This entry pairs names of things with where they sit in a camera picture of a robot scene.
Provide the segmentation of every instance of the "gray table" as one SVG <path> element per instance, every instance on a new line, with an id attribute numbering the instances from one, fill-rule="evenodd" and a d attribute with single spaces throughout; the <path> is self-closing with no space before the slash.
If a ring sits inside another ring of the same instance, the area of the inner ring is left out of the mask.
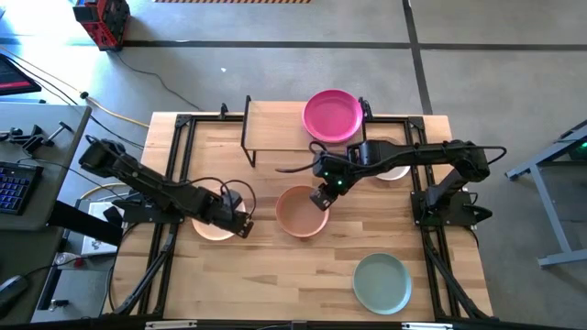
<path id="1" fill-rule="evenodd" d="M 83 131 L 87 125 L 91 109 L 85 106 L 49 105 L 49 104 L 0 104 L 0 130 L 10 127 L 22 128 L 29 133 L 33 124 L 39 125 L 45 134 L 52 133 L 58 128 L 59 121 L 73 129 L 73 134 L 63 131 L 56 137 L 55 146 L 42 147 L 35 153 L 35 157 L 70 166 L 73 154 L 77 149 Z M 26 157 L 18 146 L 7 142 L 0 143 L 0 157 L 2 161 L 16 161 Z M 46 228 L 42 224 L 50 217 L 52 206 L 57 200 L 59 190 L 67 174 L 64 168 L 41 164 L 45 170 L 39 186 L 26 212 L 19 221 L 30 221 L 29 230 L 15 230 L 15 217 L 0 214 L 0 282 L 15 276 L 23 275 L 38 267 L 50 265 L 63 230 L 61 228 Z M 29 278 L 27 292 L 20 297 L 15 307 L 2 320 L 0 325 L 28 323 L 43 289 L 48 270 L 39 271 Z"/>

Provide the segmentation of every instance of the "gray floor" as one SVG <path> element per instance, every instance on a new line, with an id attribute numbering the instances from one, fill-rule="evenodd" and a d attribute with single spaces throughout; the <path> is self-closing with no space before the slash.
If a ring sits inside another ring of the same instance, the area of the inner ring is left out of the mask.
<path id="1" fill-rule="evenodd" d="M 37 1 L 40 6 L 48 3 Z M 408 40 L 400 0 L 129 3 L 135 19 L 128 39 Z M 69 14 L 63 14 L 69 10 L 66 5 L 59 7 L 62 15 Z M 587 3 L 580 0 L 412 0 L 412 5 L 422 42 L 587 42 Z M 0 21 L 0 37 L 85 38 L 70 16 L 59 24 L 35 27 L 26 25 L 13 6 Z M 129 71 L 115 56 L 97 49 L 47 46 L 38 40 L 9 48 L 126 116 L 148 122 L 154 111 L 193 110 L 156 80 Z M 258 100 L 306 100 L 334 87 L 366 97 L 376 113 L 422 113 L 410 50 L 126 48 L 120 55 L 137 68 L 158 72 L 172 89 L 205 110 L 217 110 L 223 102 L 241 110 L 246 94 Z M 586 328 L 587 262 L 538 267 L 537 257 L 559 252 L 546 213 L 531 180 L 509 182 L 502 174 L 585 119 L 587 52 L 423 51 L 422 58 L 432 108 L 435 114 L 449 115 L 454 138 L 501 144 L 510 151 L 492 166 L 490 179 L 470 187 L 480 193 L 479 204 L 494 211 L 479 226 L 479 237 L 495 314 L 507 321 Z M 61 102 L 46 93 L 28 97 Z M 95 115 L 127 138 L 145 138 L 141 127 L 99 110 Z M 88 132 L 107 136 L 96 126 Z M 61 199 L 72 203 L 92 187 L 69 175 Z M 585 241 L 585 225 L 568 229 Z M 99 279 L 93 282 L 101 285 Z"/>

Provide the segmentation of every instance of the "tan bowl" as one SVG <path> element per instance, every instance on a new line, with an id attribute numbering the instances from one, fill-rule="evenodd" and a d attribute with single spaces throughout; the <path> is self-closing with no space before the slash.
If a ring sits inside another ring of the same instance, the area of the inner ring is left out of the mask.
<path id="1" fill-rule="evenodd" d="M 324 228 L 329 210 L 321 211 L 310 200 L 314 188 L 295 186 L 282 194 L 275 206 L 277 223 L 294 237 L 311 237 Z"/>
<path id="2" fill-rule="evenodd" d="M 245 211 L 245 203 L 241 202 L 237 206 L 237 210 L 240 212 L 246 212 Z M 215 225 L 207 225 L 207 224 L 199 222 L 193 218 L 190 218 L 190 219 L 192 219 L 192 225 L 194 226 L 195 231 L 198 234 L 200 234 L 201 237 L 203 237 L 205 239 L 212 240 L 212 241 L 221 241 L 221 240 L 229 239 L 234 236 L 233 233 L 226 231 L 224 229 L 220 229 Z"/>
<path id="3" fill-rule="evenodd" d="M 375 139 L 385 140 L 388 142 L 392 142 L 396 145 L 402 144 L 400 141 L 396 140 L 393 137 L 376 137 Z M 409 172 L 409 171 L 410 171 L 409 166 L 400 166 L 400 167 L 393 168 L 388 172 L 378 174 L 376 176 L 376 178 L 379 180 L 384 180 L 384 181 L 399 180 L 399 179 L 402 179 L 405 176 L 405 174 L 407 174 L 407 172 Z"/>

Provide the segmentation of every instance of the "hazard stripe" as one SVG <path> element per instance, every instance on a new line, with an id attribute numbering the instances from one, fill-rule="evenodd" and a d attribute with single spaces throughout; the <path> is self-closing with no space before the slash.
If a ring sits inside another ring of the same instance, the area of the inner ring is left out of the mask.
<path id="1" fill-rule="evenodd" d="M 186 4 L 309 4 L 312 0 L 153 0 L 156 3 Z"/>

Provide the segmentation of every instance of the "rgb keyboard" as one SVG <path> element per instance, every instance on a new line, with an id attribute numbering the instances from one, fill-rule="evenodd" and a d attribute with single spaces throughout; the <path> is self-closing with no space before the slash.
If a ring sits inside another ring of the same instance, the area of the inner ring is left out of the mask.
<path id="1" fill-rule="evenodd" d="M 0 214 L 22 215 L 43 168 L 0 161 Z"/>

